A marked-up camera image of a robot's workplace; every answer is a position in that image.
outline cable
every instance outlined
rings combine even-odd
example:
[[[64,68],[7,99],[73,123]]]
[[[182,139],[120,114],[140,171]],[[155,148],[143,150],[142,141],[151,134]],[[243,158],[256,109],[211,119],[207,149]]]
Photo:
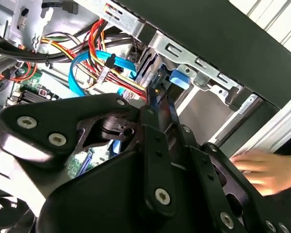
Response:
[[[104,66],[104,64],[100,60],[98,60],[96,57],[94,57],[93,55],[92,55],[92,58],[94,59],[94,61],[96,63],[100,64],[101,66]],[[110,72],[113,73],[114,75],[116,75],[122,81],[126,82],[127,84],[130,84],[131,86],[136,87],[138,90],[141,90],[141,91],[145,90],[144,87],[142,87],[142,86],[138,85],[137,83],[134,83],[133,81],[127,79],[126,77],[122,76],[117,71],[115,71],[114,69],[111,69]]]
[[[119,45],[126,45],[126,44],[132,44],[133,39],[123,39],[118,41],[112,41],[109,43],[106,43],[106,47],[114,47]],[[79,51],[82,48],[83,45],[78,45],[70,50],[75,52]],[[14,47],[13,45],[9,44],[7,41],[5,41],[2,37],[0,37],[0,54],[16,59],[23,62],[32,62],[32,63],[55,63],[55,62],[66,62],[69,61],[69,59],[66,58],[65,55],[62,55],[62,53],[55,53],[55,54],[43,54],[43,53],[33,53],[30,51],[21,50],[17,47]]]
[[[77,39],[74,35],[71,35],[69,33],[64,33],[64,32],[53,32],[53,34],[63,34],[67,37],[69,37],[76,45],[79,45],[81,44],[81,41],[79,39]]]
[[[74,37],[79,37],[80,35],[85,34],[86,32],[90,31],[91,28],[92,28],[92,26],[93,26],[95,23],[97,23],[97,22],[98,22],[98,20],[95,21],[94,23],[88,25],[86,28],[84,28],[84,29],[78,31],[78,32],[75,33],[73,36],[74,36]],[[45,35],[45,38],[50,39],[50,40],[53,40],[53,41],[56,41],[56,38],[57,38],[58,40],[62,40],[62,41],[60,41],[60,42],[67,42],[67,41],[69,41],[69,38],[68,38],[67,36],[50,37],[50,36],[53,35],[53,34],[54,34],[54,33],[49,33],[49,34]]]
[[[70,72],[69,72],[69,76],[68,76],[68,83],[69,83],[69,87],[70,89],[75,92],[76,94],[78,94],[79,96],[84,96],[85,92],[82,90],[82,88],[79,86],[79,84],[77,83],[75,77],[73,76],[73,68],[74,66],[76,66],[78,63],[85,61],[88,59],[88,53],[87,52],[83,52],[80,55],[78,55],[71,63],[71,67],[70,67]],[[141,90],[136,90],[134,87],[129,86],[128,83],[124,82],[122,79],[115,77],[114,75],[112,75],[111,77],[107,77],[108,81],[115,83],[125,89],[128,89],[132,92],[134,92],[137,95],[142,95],[142,91]]]

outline screw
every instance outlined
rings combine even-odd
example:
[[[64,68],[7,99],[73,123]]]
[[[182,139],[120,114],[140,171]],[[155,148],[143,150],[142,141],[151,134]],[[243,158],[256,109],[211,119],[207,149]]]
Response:
[[[274,226],[274,225],[273,225],[269,220],[266,220],[265,222],[266,222],[267,227],[268,227],[272,232],[274,232],[274,233],[277,232],[275,226]]]
[[[63,146],[64,144],[67,143],[67,139],[65,136],[63,136],[60,133],[52,133],[49,137],[48,140],[51,144],[55,145],[55,146]]]
[[[38,123],[31,116],[21,116],[17,119],[17,124],[24,129],[33,129]]]
[[[279,223],[279,226],[284,233],[290,233],[288,228],[285,225],[283,225],[281,222]]]
[[[227,228],[229,228],[231,230],[234,228],[234,222],[233,222],[232,218],[227,213],[222,212],[220,214],[220,219],[224,223],[224,225],[226,225]]]
[[[170,196],[166,190],[162,188],[158,188],[155,190],[155,197],[162,205],[169,205],[170,203]]]
[[[187,133],[191,132],[190,128],[187,127],[187,126],[183,126],[183,129],[184,129],[184,131],[187,132]]]
[[[24,70],[23,68],[19,68],[18,71],[19,71],[19,73],[21,73],[21,74],[24,74],[24,73],[25,73],[25,70]]]
[[[125,105],[125,102],[122,101],[122,100],[117,100],[117,103],[120,104],[120,105]]]
[[[211,149],[213,152],[217,152],[217,148],[216,148],[214,145],[210,145],[210,149]]]

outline black wire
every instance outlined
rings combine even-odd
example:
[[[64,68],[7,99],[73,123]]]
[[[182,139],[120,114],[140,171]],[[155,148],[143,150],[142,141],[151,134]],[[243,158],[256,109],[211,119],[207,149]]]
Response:
[[[50,8],[50,7],[62,7],[62,2],[44,2],[42,3],[42,9],[44,8]],[[25,9],[22,11],[21,16],[26,16],[28,14],[29,10]]]
[[[83,35],[84,33],[87,33],[89,30],[91,30],[92,26],[93,26],[95,23],[97,23],[97,21],[94,22],[94,23],[92,23],[91,25],[88,25],[86,28],[83,28],[81,31],[78,31],[78,32],[75,33],[73,36],[74,36],[74,37],[79,37],[80,35]],[[49,36],[51,36],[51,35],[53,35],[53,34],[55,34],[55,33],[49,33],[49,34],[45,35],[45,37],[49,37]],[[63,43],[63,42],[67,42],[67,41],[70,41],[70,38],[69,38],[68,36],[58,36],[58,38],[59,38],[59,39],[66,39],[66,40],[64,40],[64,41],[61,41],[61,43]]]
[[[98,39],[100,37],[100,34],[102,33],[102,31],[106,28],[108,22],[107,21],[103,21],[102,24],[99,26],[98,30],[97,30],[97,33],[95,35],[95,38],[94,38],[94,45],[96,46],[96,44],[98,44]]]
[[[132,44],[133,40],[131,38],[129,39],[123,39],[118,41],[112,41],[109,43],[106,43],[106,47],[114,47],[119,45],[125,45],[125,44]],[[79,50],[82,48],[82,44],[77,45],[70,50],[73,52],[79,52]],[[88,45],[83,48],[83,50],[88,50]],[[33,53],[30,51],[21,50],[17,47],[14,47],[7,41],[5,41],[0,36],[0,54],[10,57],[19,61],[23,62],[32,62],[32,63],[45,63],[49,61],[50,63],[55,62],[67,62],[69,59],[67,59],[61,52],[55,53],[55,54],[43,54],[43,53]]]

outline metal bracket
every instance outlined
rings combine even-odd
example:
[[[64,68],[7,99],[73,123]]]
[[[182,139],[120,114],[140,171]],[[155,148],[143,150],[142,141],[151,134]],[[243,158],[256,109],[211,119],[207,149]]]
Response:
[[[228,90],[232,87],[241,90],[243,87],[159,31],[154,35],[149,47],[175,63],[190,65]]]
[[[41,18],[41,5],[42,0],[18,0],[16,2],[8,36],[10,40],[22,44],[33,51],[37,51],[44,27],[51,20],[54,11],[52,8],[49,8],[45,13],[45,17]],[[29,12],[27,19],[23,19],[24,27],[21,31],[19,29],[19,19],[24,7],[29,9]]]
[[[110,0],[74,0],[79,5],[118,27],[125,33],[138,37],[144,23],[135,15]]]
[[[256,99],[258,99],[257,95],[250,95],[249,98],[247,98],[242,106],[239,108],[239,110],[233,113],[233,115],[222,125],[222,127],[212,136],[212,138],[209,139],[208,142],[216,143],[218,135],[222,131],[224,131],[238,115],[243,115],[247,111],[247,109],[256,101]]]
[[[189,68],[184,64],[179,65],[177,71],[181,72],[182,74],[185,74],[190,79],[194,79],[197,76],[197,72],[195,72],[193,69]]]
[[[291,100],[235,154],[252,149],[275,152],[291,139]]]

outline hole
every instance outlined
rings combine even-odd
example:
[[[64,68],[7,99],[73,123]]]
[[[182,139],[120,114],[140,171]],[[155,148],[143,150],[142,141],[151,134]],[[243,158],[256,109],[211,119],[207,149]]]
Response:
[[[230,224],[231,223],[231,221],[229,220],[229,218],[228,217],[224,217],[224,220],[225,220],[225,222],[227,223],[227,224]]]
[[[208,176],[208,178],[209,178],[211,181],[214,180],[214,177],[213,177],[212,175],[208,174],[207,176]]]
[[[172,45],[170,43],[167,44],[167,46],[165,47],[165,50],[170,52],[175,57],[179,57],[179,55],[177,53],[181,53],[182,52],[182,50],[180,50],[179,48],[177,48],[176,46],[174,46],[174,45]]]
[[[133,135],[133,133],[134,133],[133,129],[125,129],[124,130],[124,136],[126,136],[126,137]]]
[[[32,124],[32,122],[29,120],[23,120],[22,122],[24,125],[31,125]]]
[[[54,137],[53,140],[55,142],[58,142],[58,143],[61,143],[62,142],[62,139],[60,137]]]
[[[47,12],[49,11],[49,8],[44,8],[41,11],[41,18],[45,18],[45,16],[47,15]]]
[[[116,19],[117,21],[120,21],[119,17],[116,17],[115,15],[112,15],[109,11],[106,11],[106,13],[111,16],[112,18]]]
[[[226,196],[226,199],[229,203],[229,206],[231,207],[231,210],[233,214],[237,217],[240,218],[243,215],[243,207],[237,197],[235,195],[229,193]]]
[[[18,24],[17,24],[17,29],[19,29],[21,32],[24,31],[25,26],[26,26],[26,15],[29,13],[29,9],[27,9],[26,7],[21,7],[20,8],[20,14],[19,14],[19,18],[18,18]]]
[[[219,74],[218,78],[221,79],[223,82],[228,83],[228,81],[226,81],[224,78],[222,78],[222,74]]]
[[[163,157],[162,152],[160,152],[160,151],[156,151],[155,153],[156,153],[156,155],[157,155],[158,157]]]

